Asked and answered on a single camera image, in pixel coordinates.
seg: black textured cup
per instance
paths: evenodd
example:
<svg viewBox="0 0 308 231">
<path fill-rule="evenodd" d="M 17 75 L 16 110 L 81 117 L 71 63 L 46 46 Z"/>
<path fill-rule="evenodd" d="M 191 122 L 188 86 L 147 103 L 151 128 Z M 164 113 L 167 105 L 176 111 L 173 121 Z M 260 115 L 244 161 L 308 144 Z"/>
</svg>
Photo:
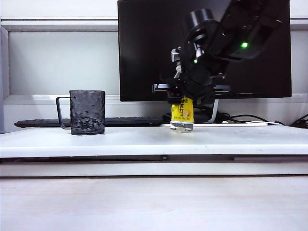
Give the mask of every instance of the black textured cup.
<svg viewBox="0 0 308 231">
<path fill-rule="evenodd" d="M 56 99 L 59 124 L 71 129 L 72 135 L 94 135 L 105 132 L 105 92 L 101 90 L 70 90 L 70 97 Z M 70 99 L 71 127 L 62 122 L 60 98 Z"/>
</svg>

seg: black keyboard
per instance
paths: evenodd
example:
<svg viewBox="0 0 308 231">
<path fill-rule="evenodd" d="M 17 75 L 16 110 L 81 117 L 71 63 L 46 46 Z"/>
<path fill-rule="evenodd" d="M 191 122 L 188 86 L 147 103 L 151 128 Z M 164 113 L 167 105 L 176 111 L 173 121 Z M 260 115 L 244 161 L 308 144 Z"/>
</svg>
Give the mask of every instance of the black keyboard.
<svg viewBox="0 0 308 231">
<path fill-rule="evenodd" d="M 63 119 L 65 126 L 71 126 L 70 119 Z M 161 117 L 141 116 L 141 117 L 112 117 L 105 119 L 105 127 L 157 127 L 164 123 Z M 57 128 L 58 119 L 34 119 L 20 120 L 14 124 L 19 128 Z"/>
</svg>

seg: white table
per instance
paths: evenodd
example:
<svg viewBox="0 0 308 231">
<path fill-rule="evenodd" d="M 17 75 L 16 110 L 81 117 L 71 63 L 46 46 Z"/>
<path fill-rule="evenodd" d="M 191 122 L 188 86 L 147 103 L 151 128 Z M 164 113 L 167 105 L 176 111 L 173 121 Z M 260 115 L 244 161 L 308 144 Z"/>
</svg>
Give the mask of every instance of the white table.
<svg viewBox="0 0 308 231">
<path fill-rule="evenodd" d="M 308 161 L 268 161 L 273 155 L 307 155 L 307 130 L 196 128 L 193 133 L 178 134 L 167 128 L 107 128 L 104 135 L 72 136 L 60 128 L 36 128 L 0 135 L 0 145 L 1 176 L 105 177 L 0 178 L 1 231 L 305 231 L 308 227 L 308 177 L 277 176 L 307 174 Z M 55 157 L 179 154 L 241 154 L 243 161 L 52 161 Z M 246 163 L 245 157 L 251 155 L 253 160 L 259 160 L 259 155 L 267 158 Z M 17 161 L 26 157 L 51 159 Z M 6 162 L 8 158 L 17 162 Z M 259 174 L 275 177 L 227 177 Z"/>
<path fill-rule="evenodd" d="M 0 180 L 1 231 L 306 231 L 308 177 Z"/>
<path fill-rule="evenodd" d="M 140 176 L 308 174 L 306 161 L 272 161 L 273 155 L 307 155 L 308 130 L 284 126 L 195 128 L 106 128 L 106 133 L 73 136 L 61 128 L 35 128 L 0 135 L 1 158 L 78 156 L 233 155 L 234 163 L 3 162 L 1 176 Z M 265 155 L 262 163 L 251 155 Z"/>
</svg>

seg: black monitor screen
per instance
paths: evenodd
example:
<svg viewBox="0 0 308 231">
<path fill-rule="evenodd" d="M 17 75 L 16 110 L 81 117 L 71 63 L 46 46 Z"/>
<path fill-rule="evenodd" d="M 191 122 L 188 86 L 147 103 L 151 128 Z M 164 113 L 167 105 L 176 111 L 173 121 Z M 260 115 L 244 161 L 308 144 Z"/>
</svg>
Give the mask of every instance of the black monitor screen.
<svg viewBox="0 0 308 231">
<path fill-rule="evenodd" d="M 160 73 L 171 63 L 171 50 L 181 46 L 181 22 L 190 12 L 211 9 L 220 21 L 231 0 L 121 0 L 118 2 L 121 101 L 166 100 L 152 93 Z M 227 69 L 228 93 L 216 99 L 290 97 L 291 46 L 289 5 L 282 25 L 255 59 L 232 62 Z"/>
</svg>

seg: yellow bottle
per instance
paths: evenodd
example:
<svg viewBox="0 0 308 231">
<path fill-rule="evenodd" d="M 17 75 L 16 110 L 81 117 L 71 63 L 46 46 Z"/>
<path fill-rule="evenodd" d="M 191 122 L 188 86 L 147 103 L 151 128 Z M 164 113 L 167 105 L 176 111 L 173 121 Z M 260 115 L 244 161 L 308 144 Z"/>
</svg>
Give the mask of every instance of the yellow bottle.
<svg viewBox="0 0 308 231">
<path fill-rule="evenodd" d="M 193 131 L 193 101 L 182 97 L 181 104 L 171 106 L 170 128 L 176 132 Z"/>
</svg>

